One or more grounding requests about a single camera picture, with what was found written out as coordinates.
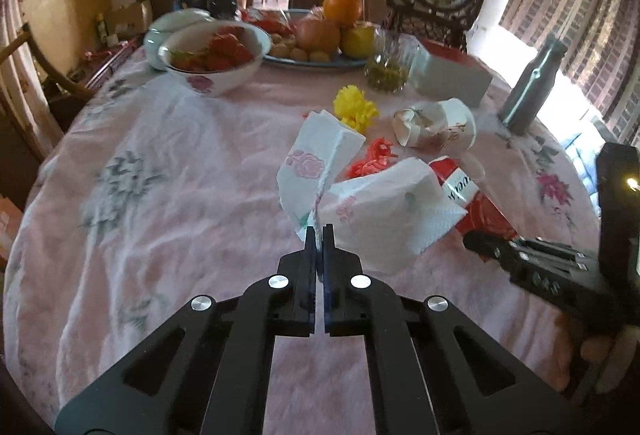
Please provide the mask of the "person's right hand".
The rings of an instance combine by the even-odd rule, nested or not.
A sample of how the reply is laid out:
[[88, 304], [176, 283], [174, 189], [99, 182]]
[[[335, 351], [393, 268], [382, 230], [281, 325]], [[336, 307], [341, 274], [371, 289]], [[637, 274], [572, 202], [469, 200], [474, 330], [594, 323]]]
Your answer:
[[612, 392], [623, 381], [639, 346], [639, 328], [625, 325], [616, 337], [599, 335], [582, 339], [582, 325], [570, 316], [560, 315], [555, 320], [558, 336], [553, 345], [554, 366], [551, 386], [562, 392], [570, 383], [570, 363], [576, 353], [580, 358], [600, 367], [594, 389], [597, 394]]

